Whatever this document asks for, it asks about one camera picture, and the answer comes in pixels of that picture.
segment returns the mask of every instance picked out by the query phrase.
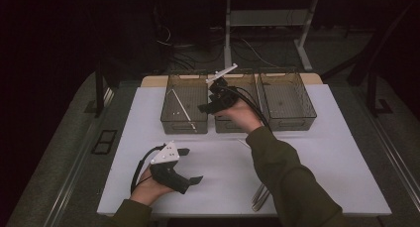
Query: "black cable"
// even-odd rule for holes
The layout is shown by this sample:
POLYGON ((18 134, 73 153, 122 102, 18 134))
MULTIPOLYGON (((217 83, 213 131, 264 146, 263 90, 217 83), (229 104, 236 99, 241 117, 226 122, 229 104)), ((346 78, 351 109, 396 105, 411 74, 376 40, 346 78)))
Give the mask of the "black cable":
POLYGON ((258 105, 257 102, 256 102, 256 100, 254 99, 254 97, 251 95, 251 93, 248 90, 246 90, 246 89, 244 89, 242 87, 238 87, 238 86, 236 88, 239 89, 239 90, 244 91, 245 93, 247 93, 251 97, 251 99, 253 99, 254 104, 258 105))
POLYGON ((256 114, 260 117, 260 119, 262 120, 262 123, 271 131, 271 128, 270 128, 268 122, 266 121, 263 113, 261 112, 260 108, 257 105, 255 105, 250 99, 248 99, 244 94, 236 91, 235 89, 229 88, 227 86, 217 86, 217 87, 221 88, 221 89, 228 90, 228 91, 238 95, 241 99, 243 99, 254 110, 254 112, 256 112, 256 114))
MULTIPOLYGON (((259 39, 259 41, 261 40, 261 38, 258 38, 257 36, 256 36, 256 34, 258 33, 257 32, 257 29, 255 28, 255 27, 253 27, 252 28, 252 32, 253 32, 253 35, 250 35, 250 36, 245 36, 245 38, 247 38, 247 40, 248 41, 254 41, 255 40, 255 38, 257 38, 257 39, 259 39)), ((238 36, 234 36, 233 35, 233 33, 231 33, 231 40, 233 41, 233 40, 243 40, 244 39, 244 37, 241 35, 241 33, 238 33, 238 36)), ((268 33, 268 35, 265 35, 265 38, 262 38, 262 40, 263 41, 265 41, 265 42, 262 42, 260 45, 257 45, 257 46, 253 46, 253 48, 259 48, 259 47, 263 47, 263 46, 265 46, 266 44, 267 44, 267 41, 269 41, 269 38, 270 38, 270 35, 269 35, 269 33, 268 33)))
POLYGON ((152 176, 151 176, 151 175, 149 175, 148 177, 146 177, 146 178, 144 178, 143 180, 139 181, 139 183, 137 183, 137 185, 139 185, 139 184, 141 184, 141 183, 145 182, 146 180, 150 179, 151 177, 152 177, 152 176))
MULTIPOLYGON (((288 25, 288 26, 290 26, 292 29, 293 29, 293 13, 294 13, 294 10, 292 10, 292 11, 291 11, 291 16, 290 16, 291 21, 290 21, 290 25, 288 25, 288 24, 289 24, 288 17, 289 17, 289 14, 290 14, 290 10, 288 11, 288 13, 287 13, 287 18, 286 18, 287 25, 288 25)), ((284 64, 287 64, 287 57, 288 57, 288 44, 289 44, 289 43, 286 41, 285 46, 284 46, 284 64)))
POLYGON ((185 61, 184 59, 181 59, 181 58, 176 57, 176 56, 173 56, 173 59, 175 59, 175 60, 177 60, 177 61, 179 61, 179 62, 181 62, 181 63, 186 64, 186 66, 190 67, 192 70, 194 70, 194 69, 195 69, 195 63, 194 63, 194 65, 192 65, 192 64, 190 64, 189 62, 185 61))
POLYGON ((235 53, 235 55, 237 55, 237 57, 240 57, 241 59, 243 59, 243 60, 247 60, 247 61, 261 61, 260 59, 249 59, 249 58, 245 58, 245 57, 243 57, 243 56, 241 56, 238 52, 237 52, 237 50, 235 49, 235 45, 234 44, 231 44, 231 49, 232 49, 232 51, 235 53))
POLYGON ((219 53, 216 55, 216 57, 211 58, 210 60, 204 60, 204 61, 201 61, 201 60, 194 59, 193 57, 190 57, 190 56, 188 56, 188 55, 185 55, 185 54, 183 54, 183 53, 176 52, 176 54, 181 55, 181 56, 184 56, 184 57, 187 57, 187 58, 188 58, 188 59, 190 59, 191 61, 194 61, 194 62, 197 62, 197 63, 210 63, 210 62, 212 62, 212 61, 215 61, 215 60, 219 59, 219 57, 222 55, 222 53, 223 53, 223 47, 221 47, 221 50, 220 50, 220 51, 219 51, 219 53))
POLYGON ((184 64, 182 64, 182 63, 180 63, 180 62, 178 62, 176 60, 172 60, 170 58, 168 58, 168 60, 171 61, 171 62, 173 62, 173 64, 178 64, 178 65, 182 66, 184 69, 189 70, 189 68, 187 66, 185 66, 184 64))
MULTIPOLYGON (((250 50, 250 46, 248 46, 248 45, 242 45, 242 44, 244 44, 244 40, 245 40, 244 38, 241 38, 241 37, 231 37, 231 40, 232 40, 232 43, 233 43, 233 40, 238 40, 240 43, 237 44, 236 46, 238 46, 239 48, 250 50)), ((261 48, 261 47, 265 46, 266 44, 267 44, 267 42, 262 43, 262 44, 257 45, 257 46, 253 46, 253 48, 261 48)))
POLYGON ((136 186, 138 184, 142 183, 142 181, 143 181, 142 180, 141 182, 137 183, 137 179, 139 178, 140 171, 142 170, 143 165, 145 164, 145 160, 148 158, 148 156, 151 153, 153 153, 154 151, 160 151, 164 146, 165 146, 165 144, 163 144, 163 146, 154 147, 153 149, 149 150, 145 154, 145 156, 139 161, 139 164, 137 165, 136 171, 134 172, 134 175, 133 175, 132 184, 131 184, 131 193, 133 193, 136 186))

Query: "person's left hand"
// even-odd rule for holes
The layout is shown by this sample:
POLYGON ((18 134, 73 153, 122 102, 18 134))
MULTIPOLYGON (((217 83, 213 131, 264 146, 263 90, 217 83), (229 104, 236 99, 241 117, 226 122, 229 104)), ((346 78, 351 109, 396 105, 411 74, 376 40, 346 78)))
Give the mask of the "person's left hand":
POLYGON ((173 190, 165 185, 159 184, 152 178, 150 166, 140 176, 139 184, 134 189, 131 200, 144 205, 152 205, 159 197, 173 190))

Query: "olive green jacket sleeve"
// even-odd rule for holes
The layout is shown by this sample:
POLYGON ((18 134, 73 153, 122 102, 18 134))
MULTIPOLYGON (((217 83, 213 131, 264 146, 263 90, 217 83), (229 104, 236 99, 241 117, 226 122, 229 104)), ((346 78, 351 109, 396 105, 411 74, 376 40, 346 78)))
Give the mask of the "olive green jacket sleeve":
POLYGON ((142 203, 125 199, 106 227, 147 227, 152 209, 142 203))
POLYGON ((284 227, 347 226, 342 208, 300 163, 293 147, 279 141, 267 127, 252 131, 247 143, 257 175, 271 193, 284 227))

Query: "white table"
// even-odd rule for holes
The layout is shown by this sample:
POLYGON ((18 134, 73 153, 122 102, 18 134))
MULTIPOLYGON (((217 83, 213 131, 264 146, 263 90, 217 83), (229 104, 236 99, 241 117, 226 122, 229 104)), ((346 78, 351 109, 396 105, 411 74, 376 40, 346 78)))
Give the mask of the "white table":
MULTIPOLYGON (((318 115, 311 129, 274 132, 275 136, 297 150, 301 162, 346 215, 390 214, 330 88, 323 84, 306 88, 318 115)), ((275 216, 271 198, 259 212, 251 208, 261 182, 249 148, 239 141, 245 141, 246 134, 217 134, 210 115, 208 134, 166 135, 159 119, 164 92, 164 87, 138 88, 97 212, 113 215, 130 196, 138 161, 151 148, 175 141, 179 148, 190 149, 175 170, 187 178, 204 178, 184 195, 174 192, 158 200, 153 205, 154 217, 275 216)))

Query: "gray carpet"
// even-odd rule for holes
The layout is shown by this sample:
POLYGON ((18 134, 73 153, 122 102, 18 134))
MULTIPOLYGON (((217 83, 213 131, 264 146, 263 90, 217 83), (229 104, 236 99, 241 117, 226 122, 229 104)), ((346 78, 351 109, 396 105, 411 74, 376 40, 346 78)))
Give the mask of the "gray carpet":
MULTIPOLYGON (((295 65, 299 71, 305 72, 292 43, 292 39, 296 38, 299 33, 299 30, 233 31, 232 36, 236 38, 233 40, 233 62, 241 67, 268 66, 248 48, 242 40, 245 39, 264 60, 281 66, 295 65)), ((343 29, 310 32, 305 49, 314 67, 313 72, 322 74, 357 54, 370 37, 369 34, 350 34, 348 38, 344 38, 344 34, 343 29)), ((220 38, 217 37, 215 37, 214 43, 215 46, 210 51, 186 47, 177 50, 178 53, 175 56, 184 59, 196 69, 221 69, 223 67, 223 54, 221 54, 223 45, 220 43, 220 38)), ((172 63, 168 70, 173 68, 188 69, 190 67, 188 64, 172 63)), ((349 223, 351 226, 362 227, 419 226, 419 211, 386 155, 381 139, 364 105, 366 85, 349 86, 346 82, 349 72, 350 69, 344 70, 324 82, 329 84, 367 165, 393 212, 390 216, 379 218, 348 217, 349 223)), ((89 102, 95 99, 94 76, 87 77, 86 82, 75 94, 73 103, 22 196, 9 226, 43 225, 53 208, 53 201, 58 196, 58 192, 80 152, 84 152, 86 155, 80 164, 75 186, 66 189, 69 191, 70 199, 63 202, 65 208, 63 212, 56 215, 56 221, 53 222, 57 223, 56 226, 101 226, 103 224, 106 217, 96 214, 96 208, 137 85, 137 83, 126 82, 119 89, 115 89, 114 98, 107 106, 105 113, 100 118, 94 118, 93 114, 84 112, 89 102), (95 135, 85 137, 92 122, 95 121, 97 124, 95 135), (90 149, 102 130, 117 130, 117 139, 109 155, 92 155, 90 149), (83 147, 83 141, 86 139, 91 143, 83 147)), ((420 181, 420 163, 417 162, 420 152, 420 136, 418 135, 420 123, 383 80, 379 81, 378 97, 389 103, 393 113, 381 114, 375 120, 378 120, 383 126, 413 176, 420 181)), ((205 226, 206 222, 218 226, 261 226, 258 221, 240 219, 173 219, 168 222, 168 226, 205 226)), ((277 225, 277 222, 272 219, 266 220, 264 223, 268 226, 277 225)))

